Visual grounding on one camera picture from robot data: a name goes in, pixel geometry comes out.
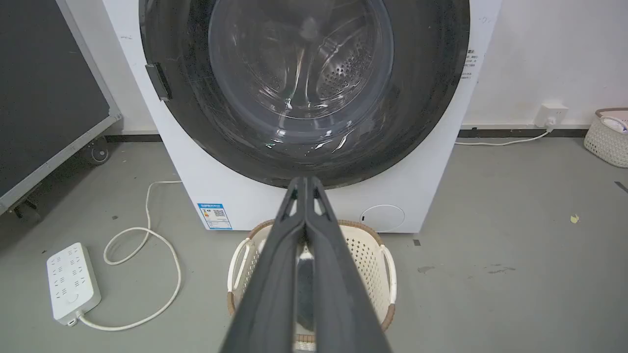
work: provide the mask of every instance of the white basket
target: white basket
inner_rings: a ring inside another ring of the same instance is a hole
[[[628,108],[600,109],[585,136],[585,147],[606,162],[628,168],[628,134],[608,127],[602,121],[610,119],[628,125]]]
[[[382,329],[393,320],[397,297],[397,273],[393,256],[371,228],[356,222],[339,220],[340,230],[347,241],[351,256],[364,282]],[[227,308],[233,315],[249,284],[259,254],[273,226],[268,220],[253,229],[235,249],[227,275]],[[296,324],[295,349],[315,350],[312,331]]]

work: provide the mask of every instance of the caster wheel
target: caster wheel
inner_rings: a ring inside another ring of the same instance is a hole
[[[91,165],[101,165],[108,161],[109,149],[107,149],[107,141],[105,138],[97,138],[85,146],[83,158]]]

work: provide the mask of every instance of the basket handle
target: basket handle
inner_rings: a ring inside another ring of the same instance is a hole
[[[602,124],[604,123],[604,119],[610,119],[610,120],[613,120],[615,122],[618,122],[621,126],[624,127],[624,129],[628,130],[628,125],[625,123],[625,121],[623,121],[621,119],[618,119],[618,118],[616,118],[614,116],[603,115],[603,116],[600,117],[600,120],[601,120]]]
[[[386,260],[386,264],[388,265],[388,273],[390,275],[391,286],[391,304],[394,304],[394,302],[397,300],[397,269],[394,266],[393,255],[388,250],[388,248],[382,245],[381,249],[384,253],[384,260]]]
[[[246,238],[243,241],[241,241],[240,244],[238,244],[237,248],[235,249],[234,255],[231,257],[231,263],[229,264],[229,272],[227,273],[227,291],[233,291],[234,287],[237,287],[237,285],[240,282],[240,277],[242,276],[242,272],[244,272],[244,263],[246,261],[246,256],[248,255],[248,252],[249,252],[249,246],[246,246],[249,241],[251,241],[249,238]],[[234,271],[236,269],[235,263],[237,262],[237,258],[240,256],[240,253],[242,252],[242,249],[244,248],[244,246],[246,246],[246,253],[244,255],[244,259],[242,259],[240,263],[240,270],[238,271],[238,274],[236,277],[237,283],[234,285]]]

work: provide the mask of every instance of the wall outlet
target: wall outlet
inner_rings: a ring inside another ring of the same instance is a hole
[[[46,262],[52,316],[68,326],[77,323],[78,311],[88,312],[100,302],[100,291],[87,249],[77,242]]]
[[[539,128],[557,128],[567,115],[569,108],[558,103],[541,104],[538,114],[534,118],[534,125]]]

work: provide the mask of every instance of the washing machine door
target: washing machine door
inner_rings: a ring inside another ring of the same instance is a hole
[[[141,0],[153,84],[207,153],[253,180],[328,187],[403,159],[460,80],[458,0]]]

